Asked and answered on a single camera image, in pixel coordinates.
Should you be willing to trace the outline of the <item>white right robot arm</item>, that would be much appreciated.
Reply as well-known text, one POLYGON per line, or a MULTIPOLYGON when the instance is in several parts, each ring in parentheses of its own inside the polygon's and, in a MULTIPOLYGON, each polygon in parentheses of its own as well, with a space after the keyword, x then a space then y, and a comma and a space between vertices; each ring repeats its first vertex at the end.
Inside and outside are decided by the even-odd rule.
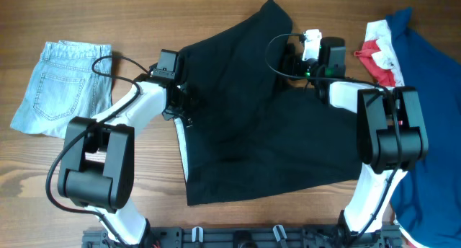
POLYGON ((345 42, 326 37, 312 56, 293 44, 282 74, 305 79, 323 103, 357 116, 357 152, 362 168, 353 198, 342 212, 348 232, 359 237, 382 228, 385 207, 399 182, 426 157, 429 140, 414 87, 386 87, 345 76, 345 42))

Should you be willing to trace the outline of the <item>black shorts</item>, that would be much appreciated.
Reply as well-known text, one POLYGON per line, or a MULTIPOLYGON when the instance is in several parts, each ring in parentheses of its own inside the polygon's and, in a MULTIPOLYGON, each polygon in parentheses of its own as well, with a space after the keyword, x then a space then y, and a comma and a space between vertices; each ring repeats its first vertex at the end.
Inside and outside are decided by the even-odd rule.
POLYGON ((358 178, 355 114, 274 72, 291 30, 288 14, 268 0, 242 23, 181 50, 197 100, 184 131, 189 205, 358 178))

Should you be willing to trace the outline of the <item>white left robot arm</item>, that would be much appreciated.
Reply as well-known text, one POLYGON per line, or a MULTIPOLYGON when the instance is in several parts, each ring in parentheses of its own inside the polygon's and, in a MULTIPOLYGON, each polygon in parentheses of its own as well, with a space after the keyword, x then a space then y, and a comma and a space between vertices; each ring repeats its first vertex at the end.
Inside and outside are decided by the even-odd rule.
POLYGON ((48 172, 45 189, 58 174, 58 193, 75 204, 72 212, 96 216, 109 247, 159 247, 151 225, 131 199, 135 177, 135 137, 158 115, 174 120, 182 163, 187 163, 185 115, 192 106, 187 85, 147 74, 115 105, 92 118, 75 117, 62 152, 48 172))

